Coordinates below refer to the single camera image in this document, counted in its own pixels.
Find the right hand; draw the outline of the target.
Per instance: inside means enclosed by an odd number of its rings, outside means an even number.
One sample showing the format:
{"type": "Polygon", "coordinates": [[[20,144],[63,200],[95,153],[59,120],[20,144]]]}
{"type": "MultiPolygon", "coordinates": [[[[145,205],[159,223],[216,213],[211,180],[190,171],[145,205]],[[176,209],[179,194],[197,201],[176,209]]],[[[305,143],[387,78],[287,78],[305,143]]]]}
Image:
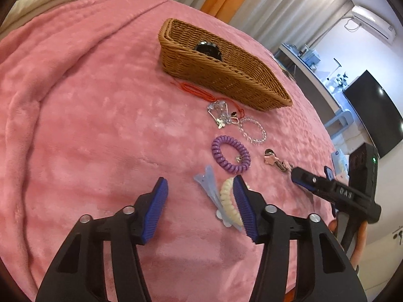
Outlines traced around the right hand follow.
{"type": "MultiPolygon", "coordinates": [[[[329,222],[328,224],[328,229],[336,235],[337,232],[340,230],[338,229],[338,220],[333,219],[332,221],[329,222]]],[[[354,250],[352,251],[352,254],[350,256],[350,263],[353,267],[353,269],[358,273],[359,272],[359,263],[362,259],[364,249],[367,243],[367,227],[368,227],[368,222],[363,221],[360,226],[359,230],[357,231],[357,237],[356,237],[356,243],[354,250]]]]}

